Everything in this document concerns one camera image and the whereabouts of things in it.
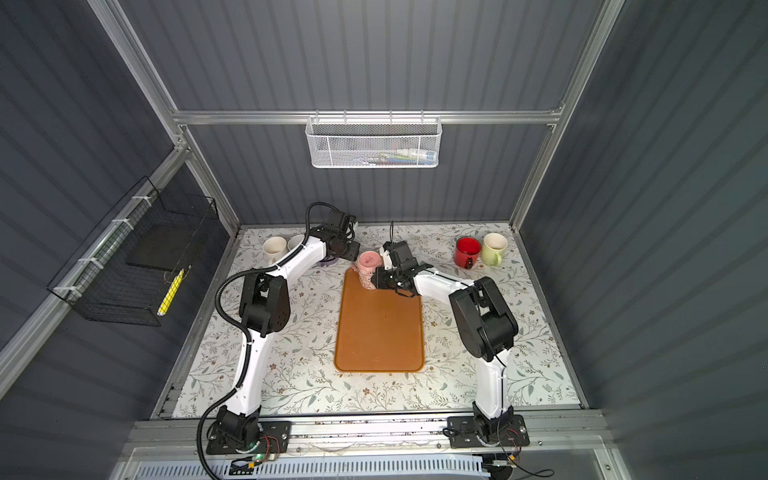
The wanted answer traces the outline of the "pink ghost pattern mug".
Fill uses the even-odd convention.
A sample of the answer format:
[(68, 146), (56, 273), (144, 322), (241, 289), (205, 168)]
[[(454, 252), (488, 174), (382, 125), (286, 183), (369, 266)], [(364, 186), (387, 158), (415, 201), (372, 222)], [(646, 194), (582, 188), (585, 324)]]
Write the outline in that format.
[(351, 265), (351, 269), (358, 275), (361, 286), (366, 290), (375, 290), (373, 275), (376, 269), (383, 265), (382, 258), (375, 251), (365, 251)]

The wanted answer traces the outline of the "white mug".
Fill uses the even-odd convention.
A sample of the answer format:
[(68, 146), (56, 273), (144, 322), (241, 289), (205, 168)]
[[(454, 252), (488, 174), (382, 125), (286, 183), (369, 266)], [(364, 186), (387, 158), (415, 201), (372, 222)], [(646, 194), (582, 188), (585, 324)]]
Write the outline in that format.
[(274, 265), (288, 252), (288, 242), (281, 236), (266, 239), (262, 245), (263, 254), (269, 265)]

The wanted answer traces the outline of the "red mug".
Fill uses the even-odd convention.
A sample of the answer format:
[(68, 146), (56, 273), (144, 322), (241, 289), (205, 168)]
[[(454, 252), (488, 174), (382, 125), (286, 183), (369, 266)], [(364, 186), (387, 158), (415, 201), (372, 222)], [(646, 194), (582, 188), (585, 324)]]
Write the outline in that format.
[(462, 269), (471, 270), (478, 262), (482, 244), (475, 238), (462, 237), (456, 241), (454, 264)]

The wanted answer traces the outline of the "light green mug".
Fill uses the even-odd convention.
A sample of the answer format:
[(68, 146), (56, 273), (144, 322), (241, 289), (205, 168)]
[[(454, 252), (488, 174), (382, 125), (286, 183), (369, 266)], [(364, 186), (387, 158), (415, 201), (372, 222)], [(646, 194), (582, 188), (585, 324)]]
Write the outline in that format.
[(499, 233), (488, 233), (483, 237), (481, 260), (489, 267), (500, 266), (508, 248), (507, 238)]

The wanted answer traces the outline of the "purple mug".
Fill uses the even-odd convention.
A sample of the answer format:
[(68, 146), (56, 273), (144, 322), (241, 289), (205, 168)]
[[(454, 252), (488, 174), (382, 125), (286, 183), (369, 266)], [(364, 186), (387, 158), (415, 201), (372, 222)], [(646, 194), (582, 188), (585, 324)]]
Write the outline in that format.
[(317, 263), (320, 268), (326, 268), (335, 265), (338, 262), (338, 258), (325, 258)]

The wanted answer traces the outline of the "blue textured mug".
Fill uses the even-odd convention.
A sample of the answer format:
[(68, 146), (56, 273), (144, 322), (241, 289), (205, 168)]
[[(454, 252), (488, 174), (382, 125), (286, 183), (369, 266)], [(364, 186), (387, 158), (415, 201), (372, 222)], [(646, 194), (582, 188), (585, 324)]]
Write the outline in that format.
[(304, 242), (304, 235), (303, 234), (297, 234), (292, 236), (287, 243), (288, 251), (292, 252), (294, 250), (297, 250)]

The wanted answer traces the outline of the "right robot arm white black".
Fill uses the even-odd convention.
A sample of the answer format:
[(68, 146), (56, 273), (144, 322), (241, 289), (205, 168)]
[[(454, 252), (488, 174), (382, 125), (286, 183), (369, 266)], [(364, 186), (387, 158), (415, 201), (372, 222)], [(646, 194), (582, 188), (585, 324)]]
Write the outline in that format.
[(512, 424), (514, 407), (507, 395), (507, 362), (519, 326), (490, 277), (461, 279), (420, 262), (405, 241), (380, 248), (383, 264), (372, 274), (375, 288), (408, 298), (420, 296), (451, 308), (459, 337), (476, 360), (473, 428), (486, 445), (500, 442)]

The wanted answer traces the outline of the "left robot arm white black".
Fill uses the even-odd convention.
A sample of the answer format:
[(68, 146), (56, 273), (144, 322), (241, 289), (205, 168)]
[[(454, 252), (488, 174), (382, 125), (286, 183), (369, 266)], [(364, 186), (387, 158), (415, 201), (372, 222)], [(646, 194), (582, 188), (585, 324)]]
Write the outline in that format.
[(254, 451), (267, 438), (259, 423), (262, 383), (272, 344), (290, 320), (290, 286), (323, 260), (354, 261), (359, 254), (357, 218), (327, 205), (327, 219), (311, 226), (311, 211), (318, 206), (326, 204), (315, 202), (307, 207), (305, 231), (298, 245), (267, 267), (231, 275), (215, 294), (216, 312), (240, 331), (242, 343), (232, 389), (204, 414), (216, 414), (213, 434), (240, 452)]

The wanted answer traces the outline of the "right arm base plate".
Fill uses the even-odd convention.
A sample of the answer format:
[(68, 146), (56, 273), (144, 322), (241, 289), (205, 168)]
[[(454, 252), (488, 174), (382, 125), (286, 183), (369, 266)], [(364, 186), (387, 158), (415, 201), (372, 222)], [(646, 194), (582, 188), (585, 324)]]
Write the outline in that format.
[(442, 433), (454, 449), (503, 447), (515, 450), (530, 445), (525, 420), (518, 414), (514, 414), (506, 424), (491, 428), (486, 440), (478, 436), (472, 416), (449, 417)]

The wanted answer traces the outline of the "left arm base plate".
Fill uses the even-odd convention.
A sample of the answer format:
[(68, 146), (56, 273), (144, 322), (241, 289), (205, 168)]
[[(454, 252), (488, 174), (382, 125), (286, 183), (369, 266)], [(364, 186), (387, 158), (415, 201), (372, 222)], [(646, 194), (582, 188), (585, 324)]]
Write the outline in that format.
[(236, 426), (215, 422), (205, 432), (205, 453), (278, 455), (287, 451), (291, 427), (288, 421), (251, 422)]

